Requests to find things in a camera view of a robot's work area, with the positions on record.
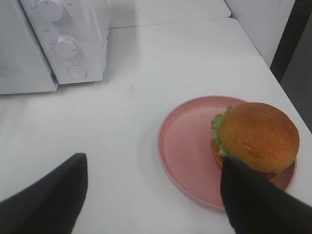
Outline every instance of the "pink plate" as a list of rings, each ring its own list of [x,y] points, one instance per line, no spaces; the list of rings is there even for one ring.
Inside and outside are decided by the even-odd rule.
[[[172,182],[195,200],[224,209],[220,194],[221,169],[210,148],[211,120],[226,107],[246,101],[224,96],[199,97],[176,107],[164,120],[158,135],[159,158]],[[276,180],[287,191],[296,161]]]

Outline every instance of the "white wall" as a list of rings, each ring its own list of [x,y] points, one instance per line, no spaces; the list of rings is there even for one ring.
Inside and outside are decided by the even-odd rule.
[[[271,65],[294,0],[225,0],[262,55]]]
[[[281,86],[312,131],[312,14],[287,67]]]

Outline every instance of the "table surface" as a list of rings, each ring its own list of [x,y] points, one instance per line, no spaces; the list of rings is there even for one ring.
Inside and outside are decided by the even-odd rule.
[[[110,28],[230,17],[223,0],[107,0]]]
[[[224,211],[175,187],[156,145],[177,105],[225,95],[271,104],[293,120],[301,145],[289,192],[312,205],[311,133],[236,20],[111,29],[104,77],[0,96],[0,200],[85,152],[89,188],[73,233],[234,233]]]

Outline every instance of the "burger patty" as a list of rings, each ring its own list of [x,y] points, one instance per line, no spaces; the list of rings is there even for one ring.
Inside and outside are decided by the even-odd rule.
[[[274,172],[259,172],[259,171],[256,172],[265,179],[272,179],[275,176],[277,176],[277,173]]]

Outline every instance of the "plate rim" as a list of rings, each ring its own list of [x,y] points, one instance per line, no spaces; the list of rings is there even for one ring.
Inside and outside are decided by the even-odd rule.
[[[188,103],[188,102],[191,102],[191,101],[195,101],[197,99],[202,99],[202,98],[231,98],[231,99],[236,99],[236,100],[240,100],[242,102],[249,102],[249,101],[246,101],[244,99],[241,99],[241,98],[237,98],[237,97],[232,97],[232,96],[223,96],[223,95],[207,95],[207,96],[200,96],[200,97],[195,97],[195,98],[192,98],[192,99],[189,99],[187,101],[184,101],[183,103],[179,104],[178,106],[176,106],[175,108],[173,108],[167,115],[166,117],[163,119],[163,121],[161,122],[161,125],[159,127],[159,130],[158,130],[158,134],[157,134],[157,152],[158,152],[158,158],[160,160],[160,163],[161,163],[161,166],[163,168],[163,170],[165,171],[165,173],[167,174],[167,176],[169,177],[169,179],[171,180],[171,182],[177,186],[184,194],[186,194],[187,196],[189,196],[190,198],[194,199],[196,202],[200,202],[200,203],[203,203],[205,205],[208,205],[208,206],[211,206],[211,207],[214,207],[214,208],[217,208],[217,209],[220,209],[220,210],[225,210],[225,207],[222,205],[222,206],[218,206],[218,205],[215,205],[215,204],[212,204],[210,202],[207,202],[207,201],[204,201],[194,195],[192,195],[190,192],[188,192],[186,189],[184,189],[173,177],[172,175],[169,173],[169,171],[167,170],[162,158],[161,158],[161,153],[160,153],[160,143],[159,143],[159,139],[160,139],[160,133],[161,133],[161,130],[162,130],[162,127],[164,125],[164,123],[166,122],[167,118],[176,110],[178,109],[179,107],[181,107],[182,105]],[[297,157],[295,158],[294,160],[294,169],[293,169],[293,174],[292,174],[292,177],[287,185],[287,187],[284,189],[285,192],[287,192],[290,187],[292,186],[293,184],[293,181],[294,181],[294,178],[296,176],[296,172],[297,172]]]

